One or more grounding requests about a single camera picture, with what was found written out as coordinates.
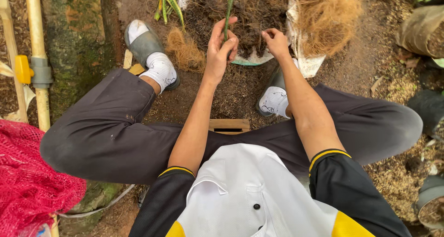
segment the dark gray pants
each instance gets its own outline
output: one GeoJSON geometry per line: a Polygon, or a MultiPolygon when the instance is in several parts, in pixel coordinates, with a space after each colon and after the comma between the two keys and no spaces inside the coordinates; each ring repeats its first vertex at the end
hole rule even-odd
{"type": "MultiPolygon", "coordinates": [[[[422,121],[411,109],[363,98],[319,84],[337,133],[361,165],[402,153],[421,135],[422,121]]],[[[45,134],[43,159],[56,171],[77,177],[150,185],[167,167],[181,125],[143,125],[156,98],[153,88],[125,69],[111,71],[45,134]]],[[[203,162],[221,146],[248,143],[274,151],[296,177],[308,174],[309,160],[294,120],[239,135],[208,132],[203,162]]]]}

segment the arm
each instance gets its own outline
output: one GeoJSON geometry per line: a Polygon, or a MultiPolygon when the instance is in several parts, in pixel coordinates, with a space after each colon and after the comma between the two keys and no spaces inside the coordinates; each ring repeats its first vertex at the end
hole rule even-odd
{"type": "MultiPolygon", "coordinates": [[[[236,21],[236,17],[230,18],[229,23],[236,21]]],[[[208,43],[207,68],[196,100],[171,152],[168,169],[148,190],[130,237],[174,235],[181,230],[175,221],[185,209],[186,195],[205,152],[214,91],[225,73],[227,54],[231,50],[229,62],[237,54],[239,40],[231,31],[228,32],[229,40],[222,45],[224,24],[225,19],[214,26],[208,43]]]]}
{"type": "MultiPolygon", "coordinates": [[[[233,24],[237,18],[230,18],[233,24]]],[[[208,43],[207,67],[203,74],[202,84],[197,92],[196,100],[180,132],[179,138],[170,155],[168,166],[181,166],[197,174],[205,146],[207,144],[210,111],[216,86],[222,80],[227,64],[227,55],[231,51],[229,60],[233,61],[237,54],[239,39],[229,30],[229,39],[222,45],[222,29],[225,19],[214,25],[211,39],[208,43]]]]}
{"type": "Polygon", "coordinates": [[[327,107],[293,63],[287,37],[276,29],[268,29],[262,36],[282,67],[289,107],[308,159],[324,149],[344,150],[327,107]]]}
{"type": "Polygon", "coordinates": [[[311,160],[311,196],[340,211],[333,232],[336,236],[369,236],[366,231],[375,236],[410,236],[367,173],[345,152],[327,107],[293,63],[286,36],[276,29],[262,36],[282,67],[297,133],[311,160]]]}

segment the hand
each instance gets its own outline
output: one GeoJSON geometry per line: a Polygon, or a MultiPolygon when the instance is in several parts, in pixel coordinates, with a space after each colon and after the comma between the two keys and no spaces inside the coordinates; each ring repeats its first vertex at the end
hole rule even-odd
{"type": "MultiPolygon", "coordinates": [[[[231,17],[228,23],[234,24],[236,21],[237,17],[231,17]]],[[[228,40],[222,45],[224,40],[222,30],[224,26],[225,19],[220,20],[214,25],[211,39],[208,42],[207,67],[203,74],[202,82],[210,82],[215,85],[219,84],[225,73],[227,63],[231,63],[237,54],[239,39],[230,30],[228,30],[228,40]],[[227,61],[227,55],[230,51],[231,53],[227,61]]]]}
{"type": "Polygon", "coordinates": [[[262,38],[267,42],[269,52],[279,61],[281,58],[290,57],[287,37],[278,29],[262,31],[262,38]]]}

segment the white shirt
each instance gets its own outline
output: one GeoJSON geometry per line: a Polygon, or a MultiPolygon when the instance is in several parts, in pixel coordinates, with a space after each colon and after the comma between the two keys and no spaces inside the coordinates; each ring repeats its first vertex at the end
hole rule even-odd
{"type": "Polygon", "coordinates": [[[187,237],[315,237],[332,236],[337,215],[313,200],[273,151],[234,144],[199,169],[177,222],[187,237]]]}

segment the red net bag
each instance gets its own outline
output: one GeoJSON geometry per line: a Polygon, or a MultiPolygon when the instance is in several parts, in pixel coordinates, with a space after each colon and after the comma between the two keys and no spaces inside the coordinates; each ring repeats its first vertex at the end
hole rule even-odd
{"type": "Polygon", "coordinates": [[[50,213],[67,212],[85,195],[85,180],[55,172],[40,157],[43,134],[0,120],[0,237],[35,236],[40,225],[52,225],[50,213]]]}

